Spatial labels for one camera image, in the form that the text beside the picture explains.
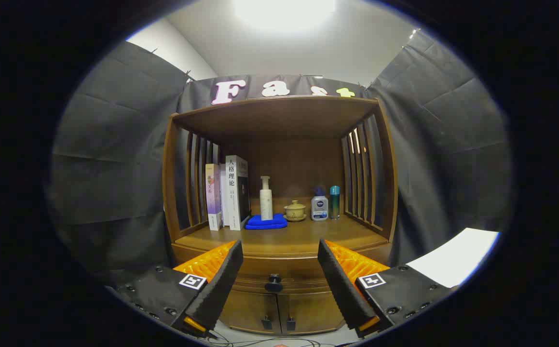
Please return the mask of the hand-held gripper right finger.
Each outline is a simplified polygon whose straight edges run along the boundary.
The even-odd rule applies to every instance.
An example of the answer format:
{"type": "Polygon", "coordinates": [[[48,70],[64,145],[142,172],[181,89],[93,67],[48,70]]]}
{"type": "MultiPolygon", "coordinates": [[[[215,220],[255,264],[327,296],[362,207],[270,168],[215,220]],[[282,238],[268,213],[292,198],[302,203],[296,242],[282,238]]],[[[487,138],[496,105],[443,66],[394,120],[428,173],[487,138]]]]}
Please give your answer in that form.
{"type": "Polygon", "coordinates": [[[455,290],[411,266],[388,267],[325,239],[317,260],[345,323],[360,338],[415,318],[455,290]]]}

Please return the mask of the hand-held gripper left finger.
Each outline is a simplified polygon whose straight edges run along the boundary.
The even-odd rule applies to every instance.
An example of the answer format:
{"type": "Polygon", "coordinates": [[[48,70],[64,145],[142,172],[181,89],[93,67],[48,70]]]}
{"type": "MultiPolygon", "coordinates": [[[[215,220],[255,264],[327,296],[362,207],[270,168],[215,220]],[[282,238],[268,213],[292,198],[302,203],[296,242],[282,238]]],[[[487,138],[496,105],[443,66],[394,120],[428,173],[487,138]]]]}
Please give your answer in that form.
{"type": "Polygon", "coordinates": [[[196,337],[215,328],[243,263],[240,240],[233,240],[169,268],[117,270],[111,289],[119,299],[160,323],[196,337]]]}

